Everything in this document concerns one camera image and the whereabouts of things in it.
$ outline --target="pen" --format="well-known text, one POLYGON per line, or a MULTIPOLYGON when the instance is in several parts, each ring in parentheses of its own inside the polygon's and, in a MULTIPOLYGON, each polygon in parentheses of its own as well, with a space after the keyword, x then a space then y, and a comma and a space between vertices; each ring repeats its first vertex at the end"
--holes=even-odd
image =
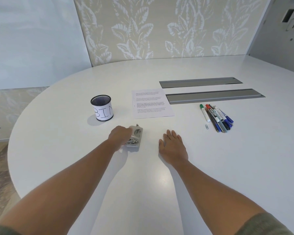
POLYGON ((223 114, 220 114, 217 110, 214 109, 214 107, 212 105, 209 104, 209 106, 213 109, 213 111, 215 112, 215 114, 218 116, 218 118, 220 119, 221 123, 220 125, 223 127, 224 131, 227 133, 228 130, 230 130, 230 126, 224 121, 224 119, 226 119, 223 114))
POLYGON ((200 104, 200 109, 202 110, 202 113, 204 114, 204 117, 207 120, 207 122, 210 122, 210 118, 209 118, 207 111, 205 110, 203 104, 200 104))
POLYGON ((207 110, 210 111, 210 113, 212 114, 212 116, 214 117, 214 119, 216 120, 216 122, 220 122, 219 118, 214 113, 214 111, 212 110, 212 108, 208 104, 206 104, 206 107, 207 107, 207 110))
POLYGON ((216 120, 214 119, 213 115, 211 114, 211 112, 209 110, 207 110, 207 113, 211 119, 211 122, 213 123, 215 129, 218 131, 218 132, 221 132, 222 130, 220 129, 218 123, 216 122, 216 120))
POLYGON ((233 124, 234 121, 231 120, 231 118, 229 116, 227 116, 226 114, 224 114, 224 112, 222 110, 220 110, 218 107, 214 106, 214 108, 217 111, 219 111, 219 113, 221 113, 226 118, 226 120, 224 120, 224 121, 229 125, 229 127, 231 127, 231 124, 233 124))

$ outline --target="black mesh cup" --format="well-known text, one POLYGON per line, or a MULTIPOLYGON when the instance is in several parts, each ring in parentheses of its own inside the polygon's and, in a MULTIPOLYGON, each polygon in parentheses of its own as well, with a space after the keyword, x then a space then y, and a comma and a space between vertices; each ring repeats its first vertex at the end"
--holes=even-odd
POLYGON ((98 95, 90 100, 94 107, 96 118, 99 121, 108 121, 113 117, 113 110, 111 106, 111 97, 108 95, 98 95))

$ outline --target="white marker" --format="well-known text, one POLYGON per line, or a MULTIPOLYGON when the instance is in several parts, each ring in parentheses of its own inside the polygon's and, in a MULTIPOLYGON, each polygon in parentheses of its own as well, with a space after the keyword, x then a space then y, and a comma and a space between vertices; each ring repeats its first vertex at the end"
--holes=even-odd
POLYGON ((207 111, 205 110, 203 104, 200 104, 200 109, 202 110, 202 112, 203 112, 203 114, 204 114, 204 117, 205 117, 205 119, 207 120, 207 122, 210 122, 210 118, 209 118, 209 116, 208 116, 208 114, 207 114, 207 111))

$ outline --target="finger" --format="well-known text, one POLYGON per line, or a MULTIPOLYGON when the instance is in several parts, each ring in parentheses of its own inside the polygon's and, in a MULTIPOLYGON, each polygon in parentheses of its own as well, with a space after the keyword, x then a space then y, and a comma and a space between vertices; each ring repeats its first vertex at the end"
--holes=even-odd
POLYGON ((177 138, 176 132, 175 132, 174 130, 172 130, 172 136, 173 136, 174 138, 177 138))
POLYGON ((165 141, 165 143, 167 143, 169 141, 169 137, 168 135, 166 135, 165 133, 163 134, 163 141, 165 141))
POLYGON ((159 152, 165 149, 165 144, 162 139, 159 139, 159 152))
POLYGON ((181 142, 183 142, 183 141, 182 141, 182 138, 181 138, 181 136, 180 136, 179 134, 177 135, 177 138, 178 138, 181 142))
POLYGON ((174 137, 172 136, 172 134, 171 134, 171 131, 170 131, 170 130, 167 130, 167 135, 168 135, 169 139, 173 139, 173 138, 174 138, 174 137))

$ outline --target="left hand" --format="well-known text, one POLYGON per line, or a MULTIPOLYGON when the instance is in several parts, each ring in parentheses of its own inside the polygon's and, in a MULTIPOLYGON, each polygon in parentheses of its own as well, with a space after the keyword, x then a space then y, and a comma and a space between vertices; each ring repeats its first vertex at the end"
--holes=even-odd
POLYGON ((133 129, 123 126, 116 126, 109 134, 108 140, 115 146, 115 151, 118 151, 132 136, 133 129))

